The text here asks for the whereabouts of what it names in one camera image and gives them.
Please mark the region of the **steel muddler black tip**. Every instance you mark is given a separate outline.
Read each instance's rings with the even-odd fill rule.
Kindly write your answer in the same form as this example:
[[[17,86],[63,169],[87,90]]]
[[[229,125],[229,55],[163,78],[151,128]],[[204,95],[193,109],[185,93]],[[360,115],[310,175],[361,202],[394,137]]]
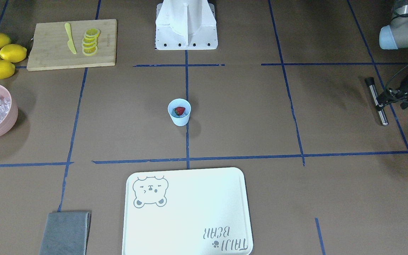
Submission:
[[[375,111],[379,117],[379,122],[382,126],[387,126],[389,124],[388,120],[387,120],[387,116],[384,112],[384,109],[380,106],[377,97],[378,97],[378,92],[376,89],[376,85],[375,85],[375,80],[373,77],[367,77],[364,79],[364,82],[367,86],[367,88],[369,89],[369,92],[371,94],[372,100],[373,100],[373,104],[374,104],[374,108]]]

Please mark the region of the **red strawberry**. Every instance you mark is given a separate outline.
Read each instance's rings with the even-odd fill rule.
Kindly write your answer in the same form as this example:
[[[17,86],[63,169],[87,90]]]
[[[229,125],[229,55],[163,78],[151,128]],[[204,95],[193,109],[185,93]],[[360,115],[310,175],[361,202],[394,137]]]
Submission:
[[[176,107],[176,108],[174,108],[174,114],[176,116],[178,116],[178,117],[182,116],[185,113],[185,111],[186,111],[185,107]]]

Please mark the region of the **light blue plastic cup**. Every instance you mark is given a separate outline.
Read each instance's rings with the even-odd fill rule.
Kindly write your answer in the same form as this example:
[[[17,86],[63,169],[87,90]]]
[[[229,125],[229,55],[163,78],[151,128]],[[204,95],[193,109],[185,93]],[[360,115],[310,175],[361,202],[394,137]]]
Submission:
[[[176,107],[185,107],[186,108],[185,113],[182,116],[179,116],[179,117],[176,116],[174,114],[174,108]],[[177,98],[177,99],[172,100],[169,103],[167,110],[168,110],[168,114],[172,122],[176,126],[185,126],[189,121],[192,108],[191,108],[191,104],[187,100],[182,99],[182,98]]]

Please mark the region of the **cream bear tray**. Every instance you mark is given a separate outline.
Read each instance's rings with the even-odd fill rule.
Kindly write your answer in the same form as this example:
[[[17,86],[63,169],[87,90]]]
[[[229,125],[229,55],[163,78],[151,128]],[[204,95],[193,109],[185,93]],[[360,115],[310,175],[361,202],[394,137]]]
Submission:
[[[239,168],[128,177],[123,255],[249,255],[253,249],[245,176]]]

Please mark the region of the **white pillar with base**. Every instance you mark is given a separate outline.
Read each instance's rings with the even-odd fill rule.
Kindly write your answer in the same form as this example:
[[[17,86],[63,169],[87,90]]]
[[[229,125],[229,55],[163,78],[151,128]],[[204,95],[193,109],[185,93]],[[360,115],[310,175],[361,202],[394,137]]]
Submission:
[[[207,0],[164,0],[157,5],[157,50],[215,50],[218,46],[214,4]]]

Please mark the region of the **lemon slices row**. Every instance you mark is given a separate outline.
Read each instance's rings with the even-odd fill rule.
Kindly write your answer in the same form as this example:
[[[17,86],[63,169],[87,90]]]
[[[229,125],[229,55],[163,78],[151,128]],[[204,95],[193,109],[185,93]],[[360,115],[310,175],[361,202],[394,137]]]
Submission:
[[[100,29],[90,28],[84,32],[84,37],[81,40],[81,52],[84,56],[92,56],[98,52],[98,38]]]

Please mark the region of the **bamboo cutting board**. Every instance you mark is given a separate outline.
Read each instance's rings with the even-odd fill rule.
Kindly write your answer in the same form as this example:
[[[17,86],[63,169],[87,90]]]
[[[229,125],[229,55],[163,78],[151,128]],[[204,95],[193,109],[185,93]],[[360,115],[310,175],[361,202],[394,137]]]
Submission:
[[[27,70],[56,70],[113,66],[116,62],[118,21],[116,19],[70,21],[76,54],[68,47],[66,22],[36,24],[33,47],[28,57]],[[97,53],[86,56],[81,51],[82,39],[88,29],[100,29]]]

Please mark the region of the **yellow plastic knife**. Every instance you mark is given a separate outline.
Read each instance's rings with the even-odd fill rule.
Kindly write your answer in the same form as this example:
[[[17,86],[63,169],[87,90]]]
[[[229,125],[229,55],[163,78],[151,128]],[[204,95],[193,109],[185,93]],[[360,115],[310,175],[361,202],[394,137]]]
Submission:
[[[73,41],[71,24],[70,23],[65,23],[64,28],[66,30],[66,34],[67,34],[67,37],[68,37],[67,46],[68,46],[70,52],[75,55],[77,53],[77,50],[75,49],[75,44],[74,44],[74,41]]]

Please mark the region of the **grey folded cloth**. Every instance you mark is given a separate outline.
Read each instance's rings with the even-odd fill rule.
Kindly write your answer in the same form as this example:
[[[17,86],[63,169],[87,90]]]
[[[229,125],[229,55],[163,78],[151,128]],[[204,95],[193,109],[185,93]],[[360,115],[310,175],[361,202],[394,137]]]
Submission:
[[[49,213],[39,255],[85,255],[90,223],[89,211]]]

